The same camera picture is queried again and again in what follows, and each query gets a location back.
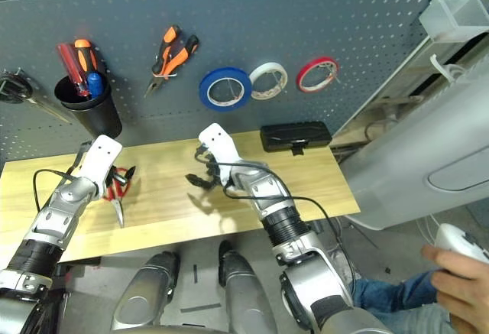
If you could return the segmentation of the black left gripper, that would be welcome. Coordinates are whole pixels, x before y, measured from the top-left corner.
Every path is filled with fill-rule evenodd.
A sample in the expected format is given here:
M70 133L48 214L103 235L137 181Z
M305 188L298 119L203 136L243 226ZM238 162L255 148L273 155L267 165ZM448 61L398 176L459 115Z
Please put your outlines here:
M134 176L135 170L136 170L136 166L133 166L125 171L124 176L118 174L114 175L111 183L108 186L108 195L125 196L129 188L129 180L127 178L132 178Z

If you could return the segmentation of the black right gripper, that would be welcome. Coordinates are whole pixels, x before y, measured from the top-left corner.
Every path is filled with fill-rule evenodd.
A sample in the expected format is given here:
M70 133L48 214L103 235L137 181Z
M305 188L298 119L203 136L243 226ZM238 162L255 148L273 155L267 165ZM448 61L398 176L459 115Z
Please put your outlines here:
M220 168L217 160L212 154L207 154L205 156L205 164L207 167L206 173L210 176L209 180L204 180L194 173L188 173L185 176L186 180L193 186L203 188L204 190L212 190L216 186L221 186Z

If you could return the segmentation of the person's bare hand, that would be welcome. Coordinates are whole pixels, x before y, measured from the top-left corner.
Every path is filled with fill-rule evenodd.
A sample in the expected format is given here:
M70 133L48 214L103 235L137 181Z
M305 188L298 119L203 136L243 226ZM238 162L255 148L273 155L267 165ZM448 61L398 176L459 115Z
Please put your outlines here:
M431 283L455 331L487 333L488 264L432 245L423 246L422 255L439 267Z

